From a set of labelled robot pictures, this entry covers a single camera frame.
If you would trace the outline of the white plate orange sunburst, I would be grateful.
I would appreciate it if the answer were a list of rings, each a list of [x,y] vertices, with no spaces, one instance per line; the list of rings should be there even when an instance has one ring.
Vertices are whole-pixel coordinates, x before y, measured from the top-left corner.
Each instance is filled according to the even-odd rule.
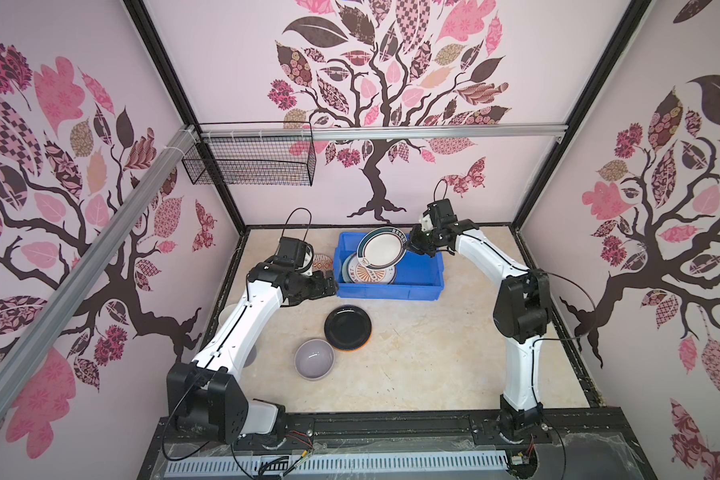
[[[352,254],[344,260],[341,274],[345,283],[391,284],[396,278],[397,270],[395,266],[370,269],[359,262],[356,254]]]

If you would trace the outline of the white plate green rim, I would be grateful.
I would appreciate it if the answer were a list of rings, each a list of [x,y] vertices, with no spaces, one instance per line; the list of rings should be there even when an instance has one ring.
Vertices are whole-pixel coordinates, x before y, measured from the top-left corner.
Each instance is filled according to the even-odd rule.
[[[396,227],[381,227],[366,234],[357,247],[361,265],[380,270],[395,266],[406,253],[406,234]]]

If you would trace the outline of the black plate orange underside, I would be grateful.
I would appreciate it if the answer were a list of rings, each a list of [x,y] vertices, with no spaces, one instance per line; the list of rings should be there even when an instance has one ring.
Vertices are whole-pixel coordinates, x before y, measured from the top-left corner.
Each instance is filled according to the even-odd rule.
[[[362,308],[343,305],[328,314],[323,330],[325,340],[334,349],[355,351],[370,340],[372,321]]]

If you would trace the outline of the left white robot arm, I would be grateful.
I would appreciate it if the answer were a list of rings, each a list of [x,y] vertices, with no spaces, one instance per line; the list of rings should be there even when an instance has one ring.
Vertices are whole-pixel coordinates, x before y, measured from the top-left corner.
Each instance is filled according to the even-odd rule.
[[[168,424],[228,445],[242,436],[285,437],[285,407],[250,399],[239,380],[252,349],[283,307],[337,294],[331,273],[313,271],[314,249],[303,239],[281,237],[275,253],[246,275],[241,299],[215,336],[188,363],[167,374]]]

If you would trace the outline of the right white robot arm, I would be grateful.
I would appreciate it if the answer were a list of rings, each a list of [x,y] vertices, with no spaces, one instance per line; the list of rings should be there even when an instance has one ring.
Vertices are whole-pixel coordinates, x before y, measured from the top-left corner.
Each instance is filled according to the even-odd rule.
[[[542,422],[537,376],[551,307],[548,275],[510,258],[474,222],[458,219],[448,199],[427,205],[406,248],[430,257],[441,251],[459,254],[497,286],[493,320],[506,340],[506,384],[497,424],[506,441],[520,442]]]

